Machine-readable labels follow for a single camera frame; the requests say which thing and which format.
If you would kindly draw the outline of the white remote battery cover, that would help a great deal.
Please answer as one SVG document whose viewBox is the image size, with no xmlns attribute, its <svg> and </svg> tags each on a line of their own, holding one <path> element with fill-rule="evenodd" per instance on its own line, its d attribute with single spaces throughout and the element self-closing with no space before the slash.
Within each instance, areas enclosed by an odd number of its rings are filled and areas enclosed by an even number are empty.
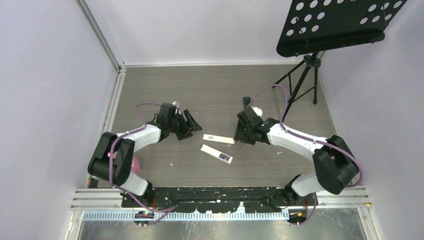
<svg viewBox="0 0 424 240">
<path fill-rule="evenodd" d="M 233 145 L 235 143 L 235 140 L 233 138 L 218 136 L 218 135 L 211 135 L 211 134 L 204 134 L 202 139 L 205 141 L 225 143 L 229 145 Z"/>
</svg>

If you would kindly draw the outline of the white silver prism bar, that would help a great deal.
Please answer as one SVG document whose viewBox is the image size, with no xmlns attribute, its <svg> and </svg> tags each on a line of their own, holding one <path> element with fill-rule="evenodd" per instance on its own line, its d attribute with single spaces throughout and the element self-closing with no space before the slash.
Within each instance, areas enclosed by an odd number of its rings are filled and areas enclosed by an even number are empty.
<svg viewBox="0 0 424 240">
<path fill-rule="evenodd" d="M 221 152 L 219 150 L 216 150 L 216 149 L 214 149 L 214 148 L 212 148 L 212 147 L 210 147 L 208 145 L 205 145 L 205 144 L 202 145 L 202 147 L 200 148 L 200 151 L 203 152 L 203 153 L 205 153 L 205 154 L 207 154 L 207 155 L 209 155 L 209 156 L 211 156 L 211 157 L 213 157 L 213 158 L 215 158 L 215 159 L 217 159 L 217 160 L 220 160 L 220 161 L 222 161 L 224 163 L 227 163 L 227 164 L 231 164 L 232 161 L 233 161 L 233 157 L 232 156 L 230 156 L 228 154 L 225 154 L 225 153 L 223 153 L 223 152 Z M 231 157 L 230 161 L 224 161 L 223 159 L 219 158 L 219 155 L 220 154 L 225 154 L 225 155 L 230 156 Z"/>
</svg>

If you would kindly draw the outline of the black remote control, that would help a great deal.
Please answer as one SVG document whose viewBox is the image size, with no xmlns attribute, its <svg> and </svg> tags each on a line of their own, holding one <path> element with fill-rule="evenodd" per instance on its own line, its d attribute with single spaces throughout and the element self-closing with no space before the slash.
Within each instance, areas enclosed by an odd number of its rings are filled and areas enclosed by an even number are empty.
<svg viewBox="0 0 424 240">
<path fill-rule="evenodd" d="M 251 106 L 251 98 L 249 96 L 245 96 L 242 98 L 244 108 L 248 108 Z"/>
</svg>

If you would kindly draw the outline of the blue purple battery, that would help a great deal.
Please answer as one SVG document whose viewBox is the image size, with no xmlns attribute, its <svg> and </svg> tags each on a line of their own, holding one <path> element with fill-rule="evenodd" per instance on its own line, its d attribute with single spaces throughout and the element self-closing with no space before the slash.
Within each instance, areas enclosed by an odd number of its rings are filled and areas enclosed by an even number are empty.
<svg viewBox="0 0 424 240">
<path fill-rule="evenodd" d="M 224 154 L 224 153 L 221 153 L 221 154 L 219 155 L 219 158 L 220 158 L 220 159 L 222 159 L 222 160 L 224 160 L 224 161 L 226 161 L 226 162 L 229 162 L 229 161 L 230 161 L 230 159 L 231 159 L 231 157 L 230 157 L 230 156 L 228 156 L 228 155 L 226 155 L 226 154 Z"/>
</svg>

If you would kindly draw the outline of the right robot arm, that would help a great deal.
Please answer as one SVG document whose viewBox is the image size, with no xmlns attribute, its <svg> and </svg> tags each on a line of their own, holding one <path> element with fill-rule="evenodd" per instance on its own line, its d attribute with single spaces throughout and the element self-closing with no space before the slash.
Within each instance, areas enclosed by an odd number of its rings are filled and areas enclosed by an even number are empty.
<svg viewBox="0 0 424 240">
<path fill-rule="evenodd" d="M 264 143 L 297 153 L 313 163 L 310 174 L 295 176 L 284 188 L 291 205 L 299 205 L 307 195 L 327 191 L 338 195 L 361 174 L 361 168 L 339 136 L 317 137 L 290 128 L 279 120 L 262 119 L 261 109 L 247 106 L 238 118 L 235 140 L 254 145 Z"/>
</svg>

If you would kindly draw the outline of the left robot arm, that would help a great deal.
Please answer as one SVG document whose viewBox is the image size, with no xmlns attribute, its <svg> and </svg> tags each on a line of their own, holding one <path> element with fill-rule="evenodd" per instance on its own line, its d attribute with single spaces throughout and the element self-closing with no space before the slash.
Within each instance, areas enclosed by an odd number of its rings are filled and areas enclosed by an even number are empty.
<svg viewBox="0 0 424 240">
<path fill-rule="evenodd" d="M 193 132 L 202 127 L 194 120 L 190 111 L 180 110 L 176 103 L 163 103 L 153 120 L 141 127 L 115 134 L 104 132 L 97 143 L 87 166 L 89 175 L 109 182 L 111 187 L 120 187 L 134 194 L 134 200 L 141 207 L 148 207 L 153 202 L 152 184 L 132 172 L 135 152 L 159 143 L 170 134 L 178 140 L 193 136 Z"/>
</svg>

